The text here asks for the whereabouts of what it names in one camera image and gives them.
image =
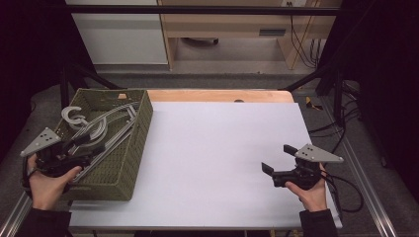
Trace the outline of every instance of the plastic basket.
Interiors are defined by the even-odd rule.
[[[153,108],[148,94],[144,90],[92,90],[79,89],[70,106],[80,107],[77,112],[90,121],[119,106],[139,102],[131,135],[112,153],[86,174],[77,184],[62,196],[67,200],[130,200],[132,198],[139,163]],[[108,125],[104,140],[112,137],[126,124],[125,119],[116,119]],[[61,120],[55,129],[63,140],[69,140],[77,131],[65,120]]]

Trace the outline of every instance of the floor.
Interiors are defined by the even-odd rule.
[[[309,43],[305,46],[309,52]],[[124,73],[115,68],[100,68],[101,75],[123,87],[138,88],[224,88],[224,89],[279,89],[301,79],[313,71],[303,63],[295,70],[288,70],[284,58],[275,39],[220,39],[219,44],[211,41],[193,41],[182,39],[176,56],[173,70],[167,67],[130,68]],[[92,87],[98,86],[89,81]],[[294,100],[299,103],[308,130],[331,123],[325,108],[332,104],[329,97],[318,98],[314,88],[318,80],[314,80],[293,92]],[[306,105],[309,97],[318,110]],[[345,96],[344,102],[352,99]],[[18,154],[32,138],[38,135],[45,126],[55,126],[59,119],[58,88],[52,87],[33,97],[34,109],[26,126],[10,149],[9,154],[0,166],[0,223],[4,223],[13,210],[17,199],[22,194],[20,188],[21,162]],[[348,105],[348,111],[356,108],[356,103]],[[377,223],[371,215],[372,207],[365,205],[360,212],[344,213],[344,228],[339,230],[340,236],[419,236],[418,203],[409,195],[398,175],[384,169],[379,162],[379,152],[374,146],[370,135],[364,127],[359,114],[347,122],[345,138],[368,171],[380,203],[388,214],[390,225],[396,235],[380,233]],[[311,136],[312,143],[326,150],[331,150],[338,142],[335,127]],[[347,155],[347,146],[341,145],[336,153]],[[351,167],[347,164],[330,165],[327,168],[333,174],[356,183]],[[342,205],[356,208],[359,198],[351,187],[339,184]]]

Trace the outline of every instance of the hand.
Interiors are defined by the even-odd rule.
[[[299,197],[305,209],[310,212],[327,209],[326,187],[324,179],[320,179],[310,190],[302,190],[292,182],[286,182],[286,187]]]
[[[30,169],[37,167],[37,155],[28,159]],[[62,195],[66,184],[70,183],[82,170],[77,166],[68,171],[65,175],[51,178],[43,175],[40,171],[35,171],[30,179],[33,204],[32,207],[42,210],[53,210]]]

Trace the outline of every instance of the wicker basket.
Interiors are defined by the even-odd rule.
[[[153,108],[144,90],[92,90],[79,89],[70,106],[80,107],[78,112],[90,121],[119,106],[139,102],[139,109],[130,137],[112,151],[77,184],[62,196],[66,200],[130,200],[138,174],[142,151],[150,127]],[[126,124],[116,119],[109,124],[105,140],[112,137]],[[55,132],[69,140],[75,130],[61,120]]]

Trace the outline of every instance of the white table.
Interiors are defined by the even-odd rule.
[[[310,143],[298,104],[153,102],[131,201],[75,201],[71,227],[299,228],[298,198],[274,188],[261,162],[293,169],[284,144]],[[330,193],[327,202],[342,223]]]

